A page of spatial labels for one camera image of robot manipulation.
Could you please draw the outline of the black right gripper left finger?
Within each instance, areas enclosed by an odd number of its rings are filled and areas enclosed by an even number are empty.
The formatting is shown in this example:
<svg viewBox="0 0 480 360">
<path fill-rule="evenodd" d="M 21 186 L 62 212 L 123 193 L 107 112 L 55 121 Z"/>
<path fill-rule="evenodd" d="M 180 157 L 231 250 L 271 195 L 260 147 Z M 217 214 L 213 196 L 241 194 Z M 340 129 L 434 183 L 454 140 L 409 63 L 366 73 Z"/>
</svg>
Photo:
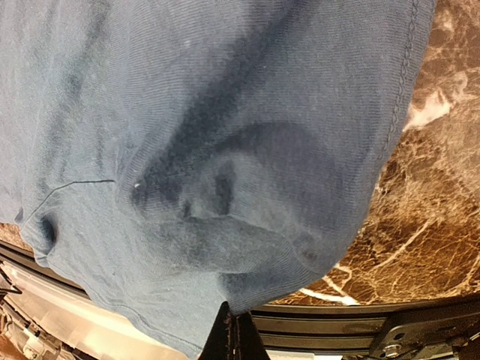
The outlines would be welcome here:
<svg viewBox="0 0 480 360">
<path fill-rule="evenodd" d="M 233 360 L 236 349 L 236 318 L 225 301 L 217 313 L 199 360 Z"/>
</svg>

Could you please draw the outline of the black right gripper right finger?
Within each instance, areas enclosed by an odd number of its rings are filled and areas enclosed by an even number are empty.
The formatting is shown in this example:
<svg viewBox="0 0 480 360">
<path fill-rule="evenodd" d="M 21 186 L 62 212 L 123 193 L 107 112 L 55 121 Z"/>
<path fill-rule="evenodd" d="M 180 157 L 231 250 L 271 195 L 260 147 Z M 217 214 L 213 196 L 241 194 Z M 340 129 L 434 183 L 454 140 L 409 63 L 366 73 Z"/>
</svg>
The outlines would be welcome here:
<svg viewBox="0 0 480 360">
<path fill-rule="evenodd" d="M 244 313 L 237 316 L 236 325 L 236 358 L 239 360 L 267 360 L 266 348 L 251 314 Z"/>
</svg>

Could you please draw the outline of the dark blue garment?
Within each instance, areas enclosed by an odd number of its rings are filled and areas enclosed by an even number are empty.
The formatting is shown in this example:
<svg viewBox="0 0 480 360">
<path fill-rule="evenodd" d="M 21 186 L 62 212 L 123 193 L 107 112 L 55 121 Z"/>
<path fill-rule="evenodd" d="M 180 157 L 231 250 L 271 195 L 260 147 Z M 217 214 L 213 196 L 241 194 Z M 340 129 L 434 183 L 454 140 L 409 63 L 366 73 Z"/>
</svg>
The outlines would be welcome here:
<svg viewBox="0 0 480 360">
<path fill-rule="evenodd" d="M 3 1 L 1 221 L 193 357 L 344 257 L 434 1 Z"/>
</svg>

